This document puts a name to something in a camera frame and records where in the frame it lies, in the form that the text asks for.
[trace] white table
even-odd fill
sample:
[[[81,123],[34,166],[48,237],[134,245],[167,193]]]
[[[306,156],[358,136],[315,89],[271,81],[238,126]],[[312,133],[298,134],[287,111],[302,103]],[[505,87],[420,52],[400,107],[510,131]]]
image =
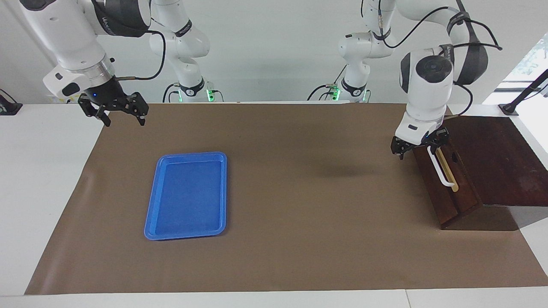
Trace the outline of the white table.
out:
[[[502,116],[475,105],[469,115]],[[548,166],[548,153],[513,118]],[[0,117],[0,307],[547,307],[548,287],[23,296],[102,124],[77,105],[25,105]],[[548,272],[548,219],[522,229]]]

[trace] black clamp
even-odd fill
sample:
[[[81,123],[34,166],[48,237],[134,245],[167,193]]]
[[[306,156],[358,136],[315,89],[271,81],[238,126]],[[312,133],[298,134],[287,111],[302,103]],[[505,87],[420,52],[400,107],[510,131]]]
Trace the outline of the black clamp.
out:
[[[373,36],[375,37],[375,39],[377,41],[384,41],[386,40],[386,38],[388,38],[388,36],[390,35],[390,33],[392,32],[392,28],[388,29],[388,31],[386,31],[385,34],[383,35],[377,35],[375,32],[371,31],[371,33],[373,33]]]
[[[148,30],[147,26],[141,20],[138,13],[139,6],[137,2],[132,2],[131,5],[124,4],[123,1],[111,1],[109,7],[106,7],[106,1],[101,5],[97,0],[90,0],[93,4],[95,15],[103,30],[112,36],[124,36],[124,37],[141,37]],[[126,18],[122,18],[121,12],[127,13]]]
[[[352,95],[353,97],[358,97],[362,95],[363,91],[366,89],[366,86],[367,86],[367,84],[364,84],[362,87],[359,87],[359,88],[353,87],[347,84],[344,78],[342,79],[341,85],[342,85],[342,88],[345,89],[345,91],[347,91],[348,93],[350,93],[350,95]]]
[[[451,61],[451,63],[455,64],[455,48],[453,47],[453,45],[443,44],[439,47],[442,49],[442,52],[439,55],[445,57],[447,60]]]
[[[451,34],[451,30],[453,29],[454,25],[462,25],[464,21],[467,21],[469,19],[470,14],[468,12],[461,11],[455,14],[455,16],[449,19],[449,23],[447,24],[447,34]]]
[[[418,147],[418,146],[430,146],[430,151],[432,154],[436,152],[436,150],[443,145],[447,144],[449,141],[449,131],[447,131],[447,128],[440,127],[436,129],[432,134],[426,134],[423,137],[422,143],[420,145],[414,145],[410,144],[407,141],[404,141],[396,136],[392,138],[392,144],[390,145],[390,149],[392,150],[392,154],[399,155],[399,158],[403,160],[403,155]]]
[[[204,88],[205,84],[206,82],[204,81],[204,78],[202,78],[202,81],[194,87],[187,88],[184,85],[179,85],[179,88],[186,94],[186,96],[194,97]]]
[[[181,37],[187,34],[191,28],[192,28],[192,21],[189,19],[189,21],[186,23],[184,27],[181,28],[181,30],[175,32],[175,36]]]
[[[85,93],[82,93],[78,98],[78,104],[88,117],[95,117],[101,120],[105,126],[109,127],[111,120],[105,111],[123,111],[129,115],[133,115],[137,118],[137,121],[141,126],[145,125],[145,116],[149,112],[149,106],[142,98],[139,92],[135,92],[132,95],[126,95],[121,98],[117,98],[113,102],[105,105],[98,105],[99,108],[93,107],[93,102]]]

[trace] black stand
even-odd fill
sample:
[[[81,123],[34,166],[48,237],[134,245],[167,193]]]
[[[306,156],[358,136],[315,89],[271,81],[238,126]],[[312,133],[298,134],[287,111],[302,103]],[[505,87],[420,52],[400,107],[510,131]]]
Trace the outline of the black stand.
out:
[[[3,96],[0,95],[0,116],[15,116],[21,107],[23,107],[23,104],[18,102],[8,102]]]
[[[516,97],[515,100],[513,100],[509,104],[500,104],[499,108],[503,111],[503,113],[507,116],[519,116],[519,114],[516,112],[516,107],[519,105],[523,99],[529,96],[535,89],[537,89],[538,86],[544,82],[544,80],[548,79],[548,70],[545,70],[544,73],[540,74],[539,78],[537,78],[535,81],[533,81],[523,92]]]

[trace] white handle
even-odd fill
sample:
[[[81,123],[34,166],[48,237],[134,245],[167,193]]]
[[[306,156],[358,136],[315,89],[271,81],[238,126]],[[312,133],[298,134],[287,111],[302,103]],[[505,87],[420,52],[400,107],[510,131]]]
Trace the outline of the white handle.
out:
[[[438,160],[436,159],[436,156],[434,156],[434,154],[432,154],[432,151],[430,150],[430,148],[431,148],[431,146],[428,146],[428,148],[426,150],[428,152],[428,155],[430,156],[430,159],[432,160],[432,164],[434,165],[434,169],[436,170],[436,172],[438,174],[440,182],[444,186],[447,186],[447,187],[455,186],[455,183],[448,182],[445,179],[445,175],[442,172],[442,168],[439,166]]]

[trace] black cable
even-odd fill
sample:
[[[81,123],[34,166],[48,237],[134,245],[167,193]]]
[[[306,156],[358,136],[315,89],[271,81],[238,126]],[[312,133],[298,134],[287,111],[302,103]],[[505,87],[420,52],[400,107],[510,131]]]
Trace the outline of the black cable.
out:
[[[178,94],[179,92],[178,91],[171,91],[169,92],[169,95],[168,95],[168,102],[171,102],[171,95],[175,93],[175,94]]]
[[[312,98],[312,96],[314,95],[314,93],[316,93],[321,88],[328,88],[328,86],[326,84],[324,84],[324,85],[321,85],[321,86],[317,87],[316,89],[314,89],[314,91],[312,91],[312,93],[310,93],[309,98],[307,98],[306,100],[309,101]]]
[[[470,43],[463,43],[463,44],[453,45],[453,49],[459,48],[459,47],[464,47],[464,46],[485,46],[485,47],[493,47],[493,48],[496,48],[498,50],[503,49],[501,46],[498,46],[498,45],[486,44],[486,43],[480,43],[480,42],[470,42]],[[442,50],[438,55],[442,55],[444,52],[445,52],[445,50]]]
[[[150,19],[151,19],[152,21],[154,21],[155,23],[161,25],[162,27],[165,27],[163,24],[161,24],[159,21],[157,21],[157,20],[154,19],[153,17],[150,17]]]
[[[323,100],[327,100],[327,98],[329,97],[329,95],[333,95],[333,92],[325,92],[324,94],[320,95],[319,96],[319,99],[318,100],[322,100],[322,97],[325,95],[326,98],[324,98]]]
[[[165,91],[164,91],[164,97],[162,98],[162,102],[165,102],[165,97],[168,95],[168,91],[169,91],[172,87],[174,87],[174,86],[175,86],[174,83],[168,85],[168,87],[167,87],[167,88],[165,89]]]
[[[222,95],[222,92],[221,92],[221,91],[219,91],[219,90],[213,90],[212,93],[219,93],[219,94],[221,94],[221,99],[222,99],[222,101],[223,101],[223,102],[225,101],[225,97]]]
[[[339,75],[337,76],[337,78],[335,79],[335,81],[333,82],[334,84],[337,84],[337,81],[339,80],[339,78],[340,78],[341,75],[343,74],[344,69],[347,68],[347,67],[348,67],[348,64],[345,65],[345,66],[342,68],[341,72],[339,73]]]
[[[548,83],[547,83],[542,89],[540,89],[538,92],[536,92],[536,93],[533,94],[532,96],[529,96],[528,98],[524,98],[523,100],[532,99],[533,97],[539,95],[540,92],[544,91],[544,89],[546,89],[546,87],[548,87]]]
[[[17,101],[16,101],[11,95],[9,95],[8,92],[4,91],[3,89],[0,89],[0,91],[2,91],[5,95],[7,95],[9,98],[11,98],[12,101],[13,101],[15,104],[17,104]]]
[[[467,87],[463,86],[462,84],[458,83],[458,82],[453,82],[454,85],[458,85],[459,87],[461,87],[462,89],[464,89],[464,91],[468,92],[468,95],[470,95],[470,102],[468,103],[468,106],[461,112],[459,113],[458,117],[462,116],[466,111],[468,111],[468,109],[470,109],[470,107],[472,107],[472,103],[474,102],[474,95],[472,94],[472,91],[470,91]]]
[[[470,19],[470,18],[466,18],[464,21],[471,22],[473,24],[480,25],[483,28],[485,28],[485,30],[487,30],[487,32],[489,32],[489,35],[491,36],[491,39],[493,40],[493,43],[495,43],[495,45],[499,46],[499,42],[496,41],[495,35],[493,34],[491,29],[489,29],[489,27],[486,24],[484,24],[482,22],[479,22],[477,20]]]
[[[378,9],[378,12],[379,12],[379,16],[382,17],[383,14],[382,14],[382,12],[381,12],[381,10],[380,10],[380,2],[381,2],[381,0],[379,0],[379,9]],[[434,14],[434,13],[437,12],[437,11],[441,11],[441,10],[445,10],[445,9],[450,9],[450,8],[449,8],[449,7],[440,7],[440,8],[437,8],[437,9],[431,11],[430,13],[426,14],[426,16],[424,16],[424,17],[423,17],[423,18],[422,18],[422,19],[413,27],[413,29],[411,29],[411,31],[410,31],[410,32],[409,32],[409,33],[408,33],[408,34],[407,34],[399,43],[397,43],[397,44],[394,45],[394,46],[388,45],[388,43],[386,42],[386,39],[385,39],[385,37],[384,37],[383,30],[381,29],[380,35],[383,37],[384,45],[386,45],[388,48],[392,48],[392,49],[393,49],[393,48],[397,48],[397,47],[400,46],[403,42],[405,42],[405,41],[409,38],[409,36],[411,36],[411,34],[412,34],[413,32],[415,32],[415,30],[420,26],[420,24],[422,24],[428,17],[430,17],[430,15]]]
[[[124,81],[124,80],[151,80],[151,79],[154,79],[156,77],[158,77],[158,75],[160,75],[160,73],[162,72],[162,69],[164,68],[164,63],[165,63],[165,49],[166,49],[166,45],[165,45],[165,36],[163,33],[161,33],[160,31],[155,31],[155,30],[148,30],[146,31],[146,33],[151,33],[153,35],[155,34],[158,34],[162,37],[162,42],[164,44],[164,49],[162,51],[162,63],[160,63],[160,68],[158,69],[158,71],[151,77],[135,77],[135,76],[129,76],[129,77],[117,77],[116,80],[118,81]]]

